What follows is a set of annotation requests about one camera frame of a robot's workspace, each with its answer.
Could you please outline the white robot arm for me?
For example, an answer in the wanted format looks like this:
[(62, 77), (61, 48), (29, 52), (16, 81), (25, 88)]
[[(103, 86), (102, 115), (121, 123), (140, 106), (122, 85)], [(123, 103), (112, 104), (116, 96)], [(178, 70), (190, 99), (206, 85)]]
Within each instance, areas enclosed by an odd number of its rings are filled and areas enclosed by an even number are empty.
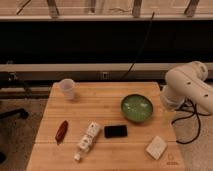
[(205, 83), (207, 76), (207, 66), (199, 61), (173, 67), (165, 74), (162, 104), (167, 110), (175, 110), (189, 99), (213, 114), (213, 87)]

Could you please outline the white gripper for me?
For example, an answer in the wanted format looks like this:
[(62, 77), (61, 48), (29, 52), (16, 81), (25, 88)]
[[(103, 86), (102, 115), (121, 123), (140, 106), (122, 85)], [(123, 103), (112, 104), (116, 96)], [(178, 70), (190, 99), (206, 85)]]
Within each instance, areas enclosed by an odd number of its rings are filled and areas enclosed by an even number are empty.
[(160, 100), (167, 110), (176, 110), (182, 104), (182, 96), (168, 86), (164, 86), (160, 93)]

